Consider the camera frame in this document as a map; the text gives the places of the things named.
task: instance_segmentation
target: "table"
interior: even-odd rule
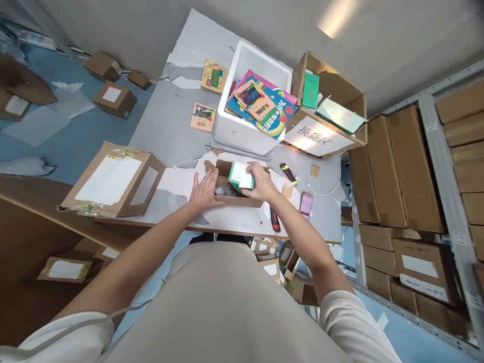
[[[194,173],[198,171],[200,179],[205,175],[204,160],[211,160],[214,164],[217,158],[243,162],[255,160],[229,153],[217,156],[205,146],[207,143],[216,144],[213,134],[189,127],[195,102],[217,108],[220,101],[219,95],[200,89],[205,59],[229,68],[239,40],[240,37],[191,10],[129,144],[154,153],[167,169],[144,216],[97,221],[152,226],[187,201]],[[301,192],[311,192],[307,183],[320,194],[331,191],[339,183],[339,156],[313,160],[279,145],[266,157],[271,160],[260,163],[272,167],[271,176],[279,190],[283,185],[290,185],[279,167],[280,163],[289,165],[299,179],[292,196],[292,203],[297,208]],[[194,168],[177,167],[184,162],[194,164],[193,160],[198,160]],[[312,164],[320,167],[319,178],[310,175]],[[341,185],[329,195],[314,194],[310,223],[328,243],[341,243],[343,200],[345,195]],[[213,208],[199,215],[187,229],[288,239],[282,224],[281,232],[273,231],[267,203],[259,209],[240,206]]]

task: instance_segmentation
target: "beige shirt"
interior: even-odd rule
[[[71,318],[57,324],[65,329]],[[55,329],[49,325],[22,346],[44,341],[43,329],[51,336]],[[101,360],[400,362],[362,302],[347,291],[323,299],[320,325],[267,274],[247,246],[199,243],[175,257],[160,293]],[[107,337],[112,337],[112,324],[84,327],[30,361],[94,362],[107,350]]]

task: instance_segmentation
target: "white sleeve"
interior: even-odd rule
[[[106,318],[106,316],[98,312],[81,312],[54,320],[29,336],[19,348],[31,350],[68,327],[91,319]],[[54,342],[27,361],[29,363],[95,362],[109,347],[113,334],[114,324],[111,320],[102,324],[88,325]]]
[[[385,333],[351,292],[327,294],[321,302],[319,324],[355,363],[401,363]]]

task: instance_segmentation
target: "white wall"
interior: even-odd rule
[[[290,67],[311,50],[366,92],[370,114],[484,57],[477,0],[357,1],[333,40],[317,27],[330,0],[39,0],[74,44],[152,78],[194,7]]]

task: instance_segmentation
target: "pink package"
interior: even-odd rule
[[[302,216],[309,220],[309,216],[311,215],[311,207],[313,206],[313,195],[307,192],[302,193],[301,198],[301,207],[299,211],[301,212]]]
[[[254,76],[255,78],[257,78],[259,81],[261,81],[265,86],[269,87],[271,90],[273,91],[279,91],[279,94],[284,97],[286,100],[288,100],[290,103],[292,104],[296,104],[297,102],[297,98],[294,97],[293,95],[291,95],[289,92],[287,91],[284,91],[280,88],[277,88],[276,86],[274,86],[272,83],[270,83],[268,80],[266,80],[265,78],[262,78],[261,76],[259,76],[257,73],[254,73],[252,70],[248,70],[246,75],[241,79],[240,83],[239,84],[244,84],[246,81],[247,81],[247,78],[249,78],[250,76]],[[233,94],[229,95],[228,100],[230,100],[231,98],[233,97]]]

